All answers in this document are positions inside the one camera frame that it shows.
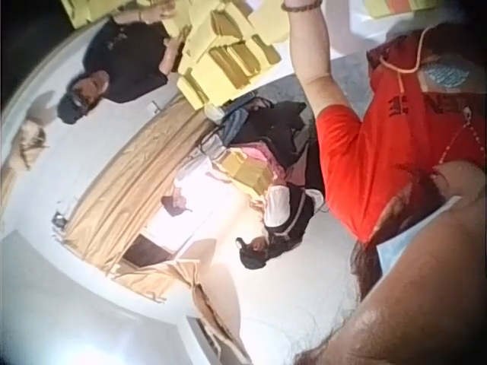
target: white floor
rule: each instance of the white floor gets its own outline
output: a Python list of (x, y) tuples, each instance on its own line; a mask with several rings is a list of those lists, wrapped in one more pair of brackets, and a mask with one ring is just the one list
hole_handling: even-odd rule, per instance
[(261, 270), (246, 270), (234, 239), (248, 240), (259, 229), (254, 212), (244, 208), (218, 243), (202, 283), (254, 365), (291, 363), (355, 306), (355, 281), (349, 274), (354, 241), (330, 213), (318, 212), (297, 249)]

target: red t-shirt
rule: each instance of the red t-shirt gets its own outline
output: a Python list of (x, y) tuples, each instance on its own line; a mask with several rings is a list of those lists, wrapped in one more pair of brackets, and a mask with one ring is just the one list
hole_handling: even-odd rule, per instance
[[(374, 99), (363, 122), (346, 106), (317, 118), (320, 162), (330, 211), (366, 243), (387, 203), (406, 187), (400, 166), (431, 171), (465, 122), (464, 108), (485, 146), (485, 95), (423, 92), (416, 75), (380, 67), (372, 74)], [(464, 129), (444, 162), (469, 160), (485, 169), (485, 155)]]

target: curtain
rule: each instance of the curtain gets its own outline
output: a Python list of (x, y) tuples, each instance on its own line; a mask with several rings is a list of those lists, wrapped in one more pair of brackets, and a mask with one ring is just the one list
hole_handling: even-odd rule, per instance
[(175, 260), (140, 268), (114, 278), (114, 281), (152, 300), (164, 301), (164, 295), (176, 282), (191, 290), (193, 302), (201, 313), (207, 331), (226, 344), (241, 363), (251, 363), (247, 352), (230, 333), (199, 283), (199, 260)]
[(32, 119), (25, 119), (11, 144), (11, 150), (5, 161), (1, 175), (0, 217), (8, 203), (12, 189), (19, 173), (29, 171), (35, 164), (40, 153), (46, 148), (46, 133), (41, 124)]
[(183, 97), (170, 101), (88, 188), (68, 222), (65, 245), (109, 272), (161, 206), (180, 162), (211, 127)]

